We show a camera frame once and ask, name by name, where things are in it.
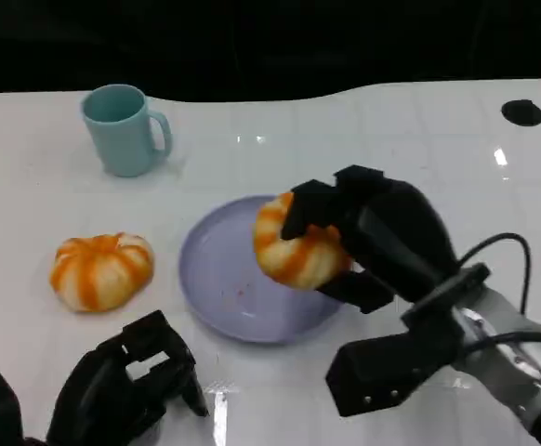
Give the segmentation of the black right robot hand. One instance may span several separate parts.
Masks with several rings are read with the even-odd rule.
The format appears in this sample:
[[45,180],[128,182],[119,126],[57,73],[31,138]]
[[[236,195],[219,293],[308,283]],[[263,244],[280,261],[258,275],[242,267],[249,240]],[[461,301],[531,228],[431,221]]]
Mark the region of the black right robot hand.
[[337,274],[319,292],[368,314],[395,296],[415,303],[457,274],[448,231],[418,188],[360,165],[335,178],[334,185],[310,180],[294,187],[281,232],[291,240],[311,225],[333,226],[341,247],[362,267]]

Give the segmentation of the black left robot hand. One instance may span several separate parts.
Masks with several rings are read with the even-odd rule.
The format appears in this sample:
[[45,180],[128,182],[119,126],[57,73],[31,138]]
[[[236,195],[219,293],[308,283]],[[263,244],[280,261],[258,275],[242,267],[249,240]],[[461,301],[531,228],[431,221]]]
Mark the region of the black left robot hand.
[[55,403],[49,445],[128,445],[177,397],[200,417],[209,411],[182,337],[155,310],[88,351]]

